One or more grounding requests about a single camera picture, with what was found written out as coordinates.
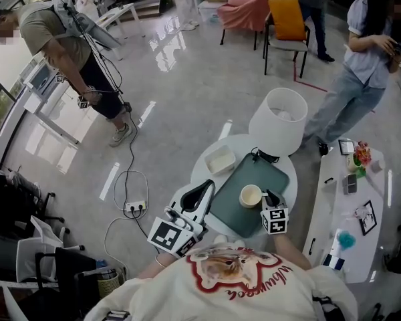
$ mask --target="round white table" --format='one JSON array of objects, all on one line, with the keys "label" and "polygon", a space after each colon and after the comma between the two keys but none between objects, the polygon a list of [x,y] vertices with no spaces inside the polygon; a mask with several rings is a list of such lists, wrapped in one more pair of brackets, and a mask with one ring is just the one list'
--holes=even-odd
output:
[{"label": "round white table", "polygon": [[[237,166],[243,158],[250,153],[253,148],[255,148],[256,142],[253,137],[249,134],[238,134],[235,136],[228,136],[226,138],[220,139],[219,141],[215,142],[214,144],[210,145],[198,158],[196,164],[193,167],[192,176],[190,177],[191,183],[202,182],[207,179],[211,179],[215,183],[215,192],[217,193],[218,190],[225,184],[227,179],[232,175],[233,170],[227,171],[221,175],[212,176],[205,164],[205,157],[206,155],[210,154],[212,151],[218,149],[219,147],[227,145],[236,156],[236,163]],[[289,184],[286,190],[283,192],[283,197],[287,202],[288,211],[291,212],[295,198],[297,196],[297,174],[295,173],[295,169],[293,163],[289,159],[288,156],[279,158],[278,163],[273,164],[279,170],[283,171],[289,177]],[[236,237],[240,238],[232,229],[230,229],[226,224],[222,221],[217,219],[213,214],[209,213],[205,216],[205,222],[209,227],[214,229],[215,231],[219,232],[220,234],[227,235],[229,237]],[[261,228],[254,236],[263,235],[265,234],[264,228]]]}]

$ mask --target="flower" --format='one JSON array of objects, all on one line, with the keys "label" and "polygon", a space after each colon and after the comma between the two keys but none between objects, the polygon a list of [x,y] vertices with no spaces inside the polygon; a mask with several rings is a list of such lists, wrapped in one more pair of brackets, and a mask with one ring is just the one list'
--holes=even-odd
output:
[{"label": "flower", "polygon": [[364,166],[372,161],[371,151],[366,142],[359,142],[355,147],[354,160]]}]

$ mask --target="shiny floor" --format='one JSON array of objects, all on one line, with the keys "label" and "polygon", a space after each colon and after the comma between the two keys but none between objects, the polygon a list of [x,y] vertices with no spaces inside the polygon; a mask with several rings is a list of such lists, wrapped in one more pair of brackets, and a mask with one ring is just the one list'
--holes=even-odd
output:
[{"label": "shiny floor", "polygon": [[[150,208],[140,220],[145,232],[174,192],[189,183],[191,170],[206,147],[226,133],[248,132],[250,118],[271,89],[287,87],[299,92],[308,103],[309,115],[325,96],[322,90],[294,82],[292,53],[270,49],[268,75],[264,76],[262,36],[256,51],[253,34],[244,31],[228,31],[220,46],[218,23],[201,23],[194,31],[179,32],[174,16],[171,10],[143,21],[145,38],[136,34],[133,22],[124,23],[129,35],[122,48],[124,59],[116,62],[112,53],[106,54],[122,74],[124,99],[132,104],[132,118],[140,128],[132,145],[132,169],[146,175],[148,190],[141,174],[130,173],[127,192],[129,201],[145,200],[148,194]],[[312,37],[303,79],[297,78],[325,90],[342,67],[347,37],[344,21],[328,15],[326,24],[328,51],[336,62],[325,64],[315,57]],[[113,125],[91,109],[79,110],[75,96],[68,90],[49,116],[80,140],[78,145],[65,141],[28,114],[5,165],[14,170],[21,166],[21,173],[39,182],[43,192],[56,193],[49,210],[65,218],[72,231],[69,245],[84,244],[90,255],[116,263],[104,251],[104,235],[112,220],[124,217],[118,209],[125,200],[124,175],[116,183],[118,207],[113,187],[133,159],[130,139],[110,148]],[[401,223],[401,74],[391,80],[375,113],[366,116],[347,136],[381,150],[393,172],[390,206],[385,203],[370,279],[350,285],[360,303],[361,316],[366,317],[376,302],[383,303],[387,314],[401,307],[401,276],[382,268],[383,253],[392,251],[401,239],[396,230]],[[291,160],[299,190],[289,236],[302,249],[315,200],[319,155],[311,146],[295,153]],[[210,231],[203,242],[210,242],[215,235]],[[132,277],[156,253],[133,221],[117,220],[106,243],[109,253],[129,267]],[[271,246],[267,239],[250,239],[248,244]]]}]

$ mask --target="light blue jeans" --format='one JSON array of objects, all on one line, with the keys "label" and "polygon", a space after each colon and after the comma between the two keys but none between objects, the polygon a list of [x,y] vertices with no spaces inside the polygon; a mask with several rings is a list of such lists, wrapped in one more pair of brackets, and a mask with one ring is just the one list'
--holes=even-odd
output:
[{"label": "light blue jeans", "polygon": [[382,99],[385,89],[372,88],[363,84],[344,66],[340,76],[334,81],[321,108],[306,125],[303,144],[312,136],[320,142],[331,143],[354,127]]}]

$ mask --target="woman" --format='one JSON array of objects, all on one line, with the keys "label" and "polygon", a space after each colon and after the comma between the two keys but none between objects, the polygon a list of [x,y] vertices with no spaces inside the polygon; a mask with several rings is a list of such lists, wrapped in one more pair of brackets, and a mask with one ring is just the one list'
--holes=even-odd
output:
[{"label": "woman", "polygon": [[389,73],[401,67],[401,0],[355,0],[348,13],[349,48],[344,67],[321,108],[307,123],[319,151],[354,127],[382,98]]},{"label": "woman", "polygon": [[358,319],[354,296],[331,268],[312,269],[286,235],[273,239],[277,255],[247,249],[241,240],[227,243],[223,235],[178,260],[161,253],[100,301],[85,321],[120,320],[107,318],[112,310],[128,311],[132,318],[125,320],[133,321],[314,321],[313,295],[329,296],[345,321]]},{"label": "woman", "polygon": [[79,13],[87,15],[93,21],[97,21],[99,18],[94,0],[78,0],[76,3],[76,9]]}]

